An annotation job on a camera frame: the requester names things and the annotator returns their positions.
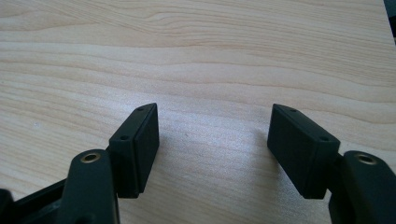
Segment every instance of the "wooden table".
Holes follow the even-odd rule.
[[[0,188],[18,200],[104,148],[138,106],[161,145],[122,223],[329,223],[266,146],[296,107],[396,171],[396,50],[382,0],[1,1]]]

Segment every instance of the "black clamp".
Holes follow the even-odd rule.
[[[267,145],[306,199],[329,203],[332,223],[395,223],[396,176],[378,157],[348,151],[300,111],[274,105]]]
[[[118,224],[118,197],[137,198],[144,191],[159,145],[157,105],[140,106],[113,134],[106,150],[78,154],[66,180],[16,202],[8,190],[0,189],[0,221]]]

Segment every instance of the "wood grain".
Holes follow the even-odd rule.
[[[0,188],[20,199],[156,102],[161,146],[122,223],[329,223],[266,147],[284,104],[396,171],[381,0],[0,2]]]

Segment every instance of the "screw hole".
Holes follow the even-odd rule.
[[[325,136],[321,136],[319,139],[320,139],[320,141],[323,141],[323,142],[329,142],[330,141],[329,138],[325,137]]]
[[[370,156],[358,154],[356,155],[356,158],[358,158],[358,161],[363,162],[364,164],[376,165],[376,160]]]
[[[81,158],[81,161],[84,163],[90,163],[94,162],[100,159],[100,154],[99,153],[90,153],[88,155],[85,155],[83,158]]]
[[[123,135],[120,137],[120,140],[125,141],[128,140],[129,136],[128,135]]]

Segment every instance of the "black plastic part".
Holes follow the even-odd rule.
[[[356,220],[342,177],[341,164],[343,162],[344,158],[338,154],[335,162],[329,164],[325,174],[328,177],[328,189],[332,192],[329,211],[333,224],[355,223]]]
[[[393,37],[396,38],[396,16],[389,18],[390,29],[392,30]]]
[[[323,199],[340,141],[300,111],[273,105],[267,146],[306,199]]]
[[[376,156],[348,151],[342,177],[356,213],[356,223],[396,222],[396,176]]]
[[[61,180],[15,202],[16,223],[55,223],[61,204],[64,182]]]
[[[14,200],[12,199],[11,192],[6,189],[0,189],[0,221],[1,223],[8,224],[13,221],[13,207]]]
[[[120,223],[107,151],[85,151],[72,160],[56,223]]]
[[[144,191],[159,145],[156,104],[138,107],[110,138],[107,151],[120,198],[137,198]]]

